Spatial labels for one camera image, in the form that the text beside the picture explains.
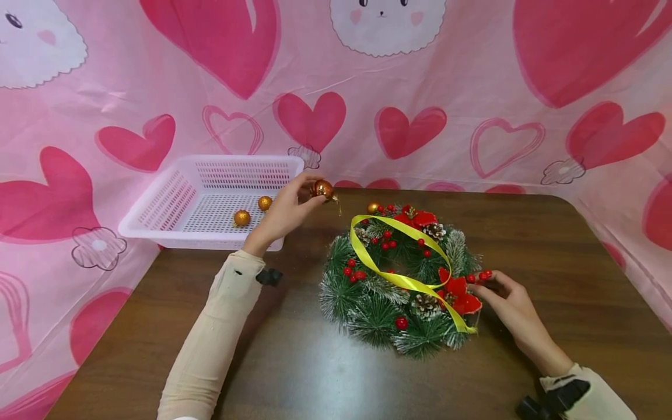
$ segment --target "christmas wreath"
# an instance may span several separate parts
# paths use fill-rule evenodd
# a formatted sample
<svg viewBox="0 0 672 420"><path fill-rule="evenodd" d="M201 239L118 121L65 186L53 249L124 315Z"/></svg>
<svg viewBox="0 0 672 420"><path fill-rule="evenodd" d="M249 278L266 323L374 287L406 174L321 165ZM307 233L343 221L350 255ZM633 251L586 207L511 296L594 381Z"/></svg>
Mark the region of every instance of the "christmas wreath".
<svg viewBox="0 0 672 420"><path fill-rule="evenodd" d="M322 312L374 347L426 358L443 346L460 349L476 332L482 304L467 283L479 281L477 271L462 231L411 206L371 203L331 244Z"/></svg>

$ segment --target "gold ornament ball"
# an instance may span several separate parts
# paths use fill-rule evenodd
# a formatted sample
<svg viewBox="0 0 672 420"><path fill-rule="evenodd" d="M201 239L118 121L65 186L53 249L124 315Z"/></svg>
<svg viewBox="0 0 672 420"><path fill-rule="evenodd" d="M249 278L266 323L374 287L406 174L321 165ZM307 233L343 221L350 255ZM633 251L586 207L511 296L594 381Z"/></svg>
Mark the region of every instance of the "gold ornament ball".
<svg viewBox="0 0 672 420"><path fill-rule="evenodd" d="M324 196L327 197L327 201L335 199L334 196L334 187L328 181L320 179L315 181L315 183L310 187L310 195L312 197Z"/></svg>
<svg viewBox="0 0 672 420"><path fill-rule="evenodd" d="M366 212L368 214L373 214L378 211L378 207L380 207L380 204L376 203L375 201L372 201L369 203L368 206L366 206Z"/></svg>
<svg viewBox="0 0 672 420"><path fill-rule="evenodd" d="M269 196L261 197L257 202L257 205L259 206L259 209L262 212L265 212L266 210L270 209L271 204L273 204L273 199L270 198Z"/></svg>
<svg viewBox="0 0 672 420"><path fill-rule="evenodd" d="M236 226L247 226L250 224L250 213L245 210L238 210L233 215L233 224Z"/></svg>

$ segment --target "person's left hand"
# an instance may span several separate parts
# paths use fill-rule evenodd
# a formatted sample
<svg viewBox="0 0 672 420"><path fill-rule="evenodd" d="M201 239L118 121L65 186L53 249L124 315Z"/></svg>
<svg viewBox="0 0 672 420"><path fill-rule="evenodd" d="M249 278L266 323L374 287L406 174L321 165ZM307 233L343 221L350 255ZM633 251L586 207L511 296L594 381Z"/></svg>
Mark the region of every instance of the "person's left hand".
<svg viewBox="0 0 672 420"><path fill-rule="evenodd" d="M313 197L299 204L298 197L315 182L323 179L320 175L303 172L285 185L273 201L266 215L247 237L243 251L261 257L274 240L286 236L298 228L306 217L327 201L324 196Z"/></svg>

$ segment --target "pine cone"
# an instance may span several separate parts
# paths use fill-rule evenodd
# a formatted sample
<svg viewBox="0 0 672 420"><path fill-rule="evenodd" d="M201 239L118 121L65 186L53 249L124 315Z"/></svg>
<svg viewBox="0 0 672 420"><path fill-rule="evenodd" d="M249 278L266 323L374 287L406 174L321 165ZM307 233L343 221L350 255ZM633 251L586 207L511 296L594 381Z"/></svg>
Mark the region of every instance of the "pine cone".
<svg viewBox="0 0 672 420"><path fill-rule="evenodd" d="M446 230L441 223L428 224L423 228L423 233L435 241L440 241L446 235Z"/></svg>
<svg viewBox="0 0 672 420"><path fill-rule="evenodd" d="M360 239L364 246L369 245L371 238L366 234L366 229L355 228L355 235L357 235L357 238Z"/></svg>
<svg viewBox="0 0 672 420"><path fill-rule="evenodd" d="M439 301L434 296L428 294L420 293L416 295L411 306L413 307L415 314L424 321L429 321L441 314Z"/></svg>

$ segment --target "green pine wreath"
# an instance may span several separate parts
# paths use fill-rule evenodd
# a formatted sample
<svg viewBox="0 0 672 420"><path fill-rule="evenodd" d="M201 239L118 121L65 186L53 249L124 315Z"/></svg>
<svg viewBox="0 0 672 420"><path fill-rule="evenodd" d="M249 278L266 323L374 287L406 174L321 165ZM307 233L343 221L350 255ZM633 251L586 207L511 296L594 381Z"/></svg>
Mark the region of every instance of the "green pine wreath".
<svg viewBox="0 0 672 420"><path fill-rule="evenodd" d="M373 216L394 218L433 238L450 260L452 278L448 280L449 267L443 257L426 247L423 240L416 241L380 220L368 218L354 231L380 271L392 270L427 285L448 281L435 291L468 326L474 326L482 305L467 293L466 283L476 281L472 273L481 267L479 257L467 249L464 233L441 224L434 214L410 206L379 206ZM444 346L460 349L468 339L469 334L457 330L437 298L395 286L366 267L348 234L331 243L320 287L325 317L374 347L392 346L401 355L424 359Z"/></svg>

